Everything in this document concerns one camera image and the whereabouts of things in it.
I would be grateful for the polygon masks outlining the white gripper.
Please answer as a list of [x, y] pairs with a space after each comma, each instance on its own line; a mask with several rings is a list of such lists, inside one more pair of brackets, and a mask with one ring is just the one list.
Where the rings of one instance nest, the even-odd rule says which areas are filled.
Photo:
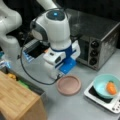
[[44, 66], [49, 77], [56, 79], [59, 74], [59, 68], [64, 62], [71, 58], [76, 60], [80, 55], [78, 42], [53, 42], [48, 51], [44, 54]]

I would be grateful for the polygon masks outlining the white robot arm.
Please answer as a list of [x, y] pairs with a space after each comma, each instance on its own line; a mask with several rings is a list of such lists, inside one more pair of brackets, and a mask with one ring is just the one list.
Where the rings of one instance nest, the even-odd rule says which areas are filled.
[[[48, 51], [44, 54], [44, 66], [49, 77], [56, 79], [60, 68], [69, 64], [68, 60], [76, 61], [80, 55], [78, 41], [70, 39], [70, 27], [67, 15], [52, 0], [36, 0], [45, 12], [31, 21], [30, 28], [33, 36], [50, 43]], [[0, 47], [4, 51], [4, 59], [16, 62], [20, 54], [20, 45], [8, 33], [14, 31], [22, 24], [20, 14], [9, 8], [0, 0]]]

